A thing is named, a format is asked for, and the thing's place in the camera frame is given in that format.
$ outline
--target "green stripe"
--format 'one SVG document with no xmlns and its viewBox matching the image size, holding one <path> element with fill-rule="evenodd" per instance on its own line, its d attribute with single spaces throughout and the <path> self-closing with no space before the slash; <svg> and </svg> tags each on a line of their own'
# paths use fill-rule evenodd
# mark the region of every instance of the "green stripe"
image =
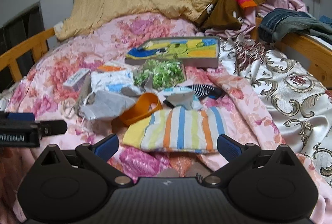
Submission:
<svg viewBox="0 0 332 224">
<path fill-rule="evenodd" d="M 198 138 L 198 112 L 195 110 L 191 111 L 191 146 L 192 149 L 199 149 L 199 138 Z"/>
<path fill-rule="evenodd" d="M 165 110 L 158 111 L 160 117 L 160 123 L 158 127 L 152 131 L 150 142 L 148 144 L 148 150 L 156 149 L 156 142 L 160 137 L 160 133 L 165 132 L 165 125 L 166 125 L 166 117 L 165 117 Z"/>
</svg>

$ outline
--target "floral bedsheet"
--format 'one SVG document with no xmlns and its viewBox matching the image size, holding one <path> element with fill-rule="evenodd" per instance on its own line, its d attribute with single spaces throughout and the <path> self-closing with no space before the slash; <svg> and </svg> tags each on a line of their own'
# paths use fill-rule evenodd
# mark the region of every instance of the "floral bedsheet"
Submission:
<svg viewBox="0 0 332 224">
<path fill-rule="evenodd" d="M 29 72 L 16 89 L 8 112 L 32 112 L 36 120 L 65 119 L 68 131 L 64 135 L 44 138 L 40 148 L 12 149 L 8 158 L 1 158 L 0 168 L 0 223 L 17 223 L 25 216 L 16 199 L 20 181 L 35 159 L 48 144 L 58 144 L 61 149 L 73 149 L 81 143 L 95 143 L 110 133 L 118 134 L 120 141 L 125 128 L 117 120 L 104 122 L 102 128 L 82 122 L 74 116 L 64 117 L 66 105 L 74 103 L 78 93 L 63 88 L 64 81 L 79 68 L 96 69 L 109 60 L 123 61 L 125 53 L 144 41 L 156 37 L 193 36 L 196 28 L 182 20 L 170 20 L 160 14 L 139 14 L 117 18 L 104 24 L 88 36 L 69 39 L 46 54 Z M 205 107 L 218 106 L 226 120 L 229 136 L 240 143 L 256 143 L 263 149 L 275 149 L 284 143 L 266 106 L 254 92 L 248 81 L 230 75 L 223 65 L 204 71 L 186 67 L 187 78 L 193 83 L 214 84 L 227 95 L 218 100 L 207 99 Z M 331 223 L 332 189 L 316 172 L 310 159 L 298 156 L 319 189 L 319 201 L 311 219 L 315 223 Z M 156 176 L 172 167 L 180 176 L 196 161 L 203 162 L 211 170 L 227 163 L 220 154 L 145 153 L 120 145 L 118 152 L 108 161 L 135 181 L 140 176 Z"/>
</svg>

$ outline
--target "black and white striped object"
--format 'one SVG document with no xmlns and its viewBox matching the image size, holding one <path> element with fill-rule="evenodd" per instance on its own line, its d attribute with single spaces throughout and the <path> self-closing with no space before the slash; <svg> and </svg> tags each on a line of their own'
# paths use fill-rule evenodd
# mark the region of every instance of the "black and white striped object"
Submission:
<svg viewBox="0 0 332 224">
<path fill-rule="evenodd" d="M 199 100 L 205 97 L 218 99 L 226 94 L 224 90 L 207 84 L 193 84 L 187 87 L 195 91 L 195 96 L 197 96 Z"/>
</svg>

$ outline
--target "wooden bed rail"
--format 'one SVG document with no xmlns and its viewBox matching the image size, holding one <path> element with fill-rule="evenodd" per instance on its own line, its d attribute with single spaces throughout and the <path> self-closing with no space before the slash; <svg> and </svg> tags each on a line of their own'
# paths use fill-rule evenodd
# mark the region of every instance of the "wooden bed rail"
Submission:
<svg viewBox="0 0 332 224">
<path fill-rule="evenodd" d="M 0 71 L 8 66 L 14 82 L 18 82 L 22 79 L 22 74 L 16 59 L 25 54 L 27 51 L 32 50 L 34 62 L 37 63 L 37 61 L 48 51 L 46 40 L 54 35 L 55 33 L 53 28 L 50 28 L 28 38 L 6 51 L 0 56 Z"/>
<path fill-rule="evenodd" d="M 256 27 L 251 32 L 251 38 L 258 40 L 257 27 L 261 18 L 256 18 Z M 281 52 L 285 53 L 286 46 L 298 51 L 308 58 L 311 65 L 308 72 L 318 79 L 325 87 L 332 87 L 332 51 L 315 40 L 296 33 L 287 34 L 280 42 L 275 44 Z"/>
</svg>

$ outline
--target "white satin fabric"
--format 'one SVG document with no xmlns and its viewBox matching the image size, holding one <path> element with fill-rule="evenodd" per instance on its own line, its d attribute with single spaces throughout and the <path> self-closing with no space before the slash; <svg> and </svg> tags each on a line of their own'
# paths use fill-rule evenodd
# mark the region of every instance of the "white satin fabric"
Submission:
<svg viewBox="0 0 332 224">
<path fill-rule="evenodd" d="M 286 143 L 310 157 L 331 186 L 332 95 L 299 62 L 267 49 L 239 35 L 221 45 L 220 62 L 230 74 L 250 80 Z"/>
</svg>

